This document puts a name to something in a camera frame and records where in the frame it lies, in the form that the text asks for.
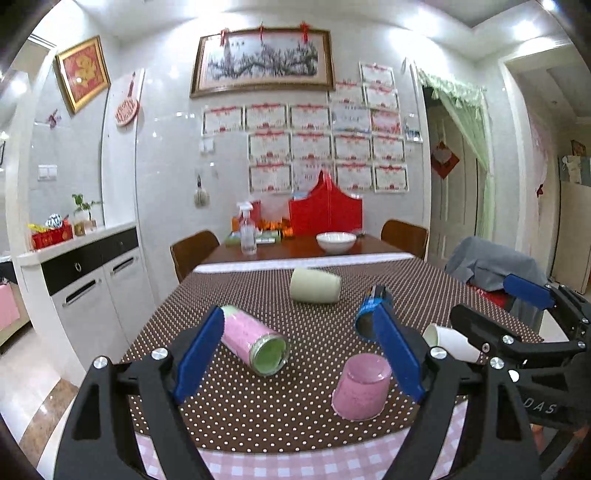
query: framed painting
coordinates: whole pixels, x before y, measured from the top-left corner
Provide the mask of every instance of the framed painting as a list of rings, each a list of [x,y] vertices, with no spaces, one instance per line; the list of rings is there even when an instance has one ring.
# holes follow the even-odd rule
[[[247,90],[334,90],[330,32],[253,28],[201,37],[191,97]]]
[[[72,115],[111,86],[98,36],[57,54],[55,68],[64,101]]]

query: doorway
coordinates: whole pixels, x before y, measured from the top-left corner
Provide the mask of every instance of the doorway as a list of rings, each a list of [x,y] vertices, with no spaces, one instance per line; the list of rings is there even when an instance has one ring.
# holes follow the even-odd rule
[[[484,176],[452,117],[439,100],[433,99],[433,90],[423,89],[427,110],[430,151],[440,142],[458,157],[459,162],[442,178],[431,169],[431,231],[427,261],[444,268],[458,244],[468,236],[476,235],[479,208],[482,207]]]

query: red box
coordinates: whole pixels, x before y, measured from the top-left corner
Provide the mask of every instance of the red box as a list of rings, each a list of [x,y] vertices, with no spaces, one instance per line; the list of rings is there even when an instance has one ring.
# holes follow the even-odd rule
[[[72,238],[74,238],[74,233],[72,232],[71,225],[63,225],[61,228],[56,228],[55,230],[31,235],[35,250],[60,244]]]
[[[294,235],[361,230],[363,200],[343,193],[330,175],[321,171],[305,199],[290,200],[290,219]]]

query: blue gripper pad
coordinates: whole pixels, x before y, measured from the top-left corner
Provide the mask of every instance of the blue gripper pad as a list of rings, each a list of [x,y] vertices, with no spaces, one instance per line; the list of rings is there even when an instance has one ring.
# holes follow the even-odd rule
[[[383,304],[374,310],[374,332],[400,389],[419,403],[426,393],[421,383],[421,364]]]
[[[507,275],[503,282],[503,288],[509,295],[526,301],[539,310],[547,310],[555,305],[549,288],[540,287],[517,275]]]
[[[223,310],[215,307],[178,363],[177,384],[173,391],[178,405],[199,389],[205,369],[222,339],[223,327]]]

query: ceiling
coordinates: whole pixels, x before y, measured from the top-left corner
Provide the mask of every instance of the ceiling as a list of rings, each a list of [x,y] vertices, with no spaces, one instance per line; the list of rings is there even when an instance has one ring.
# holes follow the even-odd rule
[[[526,101],[543,103],[557,125],[591,123],[591,72],[574,46],[509,66]]]
[[[563,32],[535,0],[427,0],[431,5],[415,0],[75,1],[124,44],[199,16],[256,9],[290,12],[297,19],[308,17],[312,24],[311,12],[385,22],[417,31],[474,61],[530,38]]]
[[[423,2],[444,11],[450,17],[472,28],[511,7],[525,3],[526,0],[472,0],[471,2],[423,0]]]

